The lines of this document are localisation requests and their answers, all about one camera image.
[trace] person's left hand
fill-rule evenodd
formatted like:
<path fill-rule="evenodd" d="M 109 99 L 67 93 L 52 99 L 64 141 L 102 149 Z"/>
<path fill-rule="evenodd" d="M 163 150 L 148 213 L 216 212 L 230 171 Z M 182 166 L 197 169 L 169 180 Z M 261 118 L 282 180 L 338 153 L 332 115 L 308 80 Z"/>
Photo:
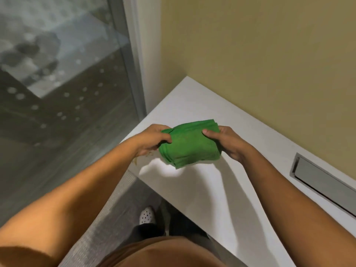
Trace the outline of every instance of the person's left hand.
<path fill-rule="evenodd" d="M 170 128 L 165 125 L 150 125 L 148 128 L 143 130 L 141 133 L 132 137 L 132 140 L 135 140 L 137 144 L 137 153 L 136 157 L 144 156 L 149 153 L 149 151 L 157 150 L 158 144 L 161 141 L 167 141 L 172 143 L 171 135 L 168 133 L 162 133 L 164 129 Z"/>

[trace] green fabric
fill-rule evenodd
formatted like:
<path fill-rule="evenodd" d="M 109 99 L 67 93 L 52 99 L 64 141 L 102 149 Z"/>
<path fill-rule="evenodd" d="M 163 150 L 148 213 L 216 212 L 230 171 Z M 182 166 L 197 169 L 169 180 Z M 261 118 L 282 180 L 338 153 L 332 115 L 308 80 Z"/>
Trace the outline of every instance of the green fabric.
<path fill-rule="evenodd" d="M 176 169 L 197 161 L 219 159 L 221 150 L 214 140 L 202 134 L 205 128 L 219 132 L 213 119 L 184 123 L 163 130 L 163 133 L 168 133 L 172 137 L 172 143 L 163 143 L 158 148 L 163 159 Z"/>

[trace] glass wall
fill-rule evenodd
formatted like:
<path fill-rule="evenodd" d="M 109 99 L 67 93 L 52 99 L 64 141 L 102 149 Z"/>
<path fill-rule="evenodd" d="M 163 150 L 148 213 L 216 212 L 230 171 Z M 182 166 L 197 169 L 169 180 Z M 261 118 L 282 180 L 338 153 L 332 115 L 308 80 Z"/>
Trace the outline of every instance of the glass wall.
<path fill-rule="evenodd" d="M 107 0 L 0 0 L 0 225 L 139 122 L 111 11 L 123 13 Z"/>

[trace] white desk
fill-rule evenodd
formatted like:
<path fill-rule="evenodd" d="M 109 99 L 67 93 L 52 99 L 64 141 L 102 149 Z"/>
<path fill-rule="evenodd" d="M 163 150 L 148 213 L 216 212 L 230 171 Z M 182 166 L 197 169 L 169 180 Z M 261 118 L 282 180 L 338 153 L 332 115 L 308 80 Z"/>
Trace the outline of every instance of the white desk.
<path fill-rule="evenodd" d="M 286 178 L 356 236 L 356 220 L 289 177 L 296 152 L 352 187 L 356 181 L 186 77 L 132 132 L 152 123 L 174 127 L 214 119 L 231 126 Z M 159 152 L 139 157 L 129 170 L 249 267 L 295 266 L 270 225 L 243 167 L 225 153 L 214 163 L 175 170 Z"/>

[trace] foot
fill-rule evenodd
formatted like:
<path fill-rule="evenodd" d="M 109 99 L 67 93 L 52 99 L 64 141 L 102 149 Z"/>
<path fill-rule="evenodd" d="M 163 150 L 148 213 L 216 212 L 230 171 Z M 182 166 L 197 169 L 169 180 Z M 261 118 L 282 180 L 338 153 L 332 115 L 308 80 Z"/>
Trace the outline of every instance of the foot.
<path fill-rule="evenodd" d="M 156 224 L 156 216 L 154 215 L 154 210 L 151 206 L 146 207 L 140 215 L 140 225 L 146 223 Z"/>

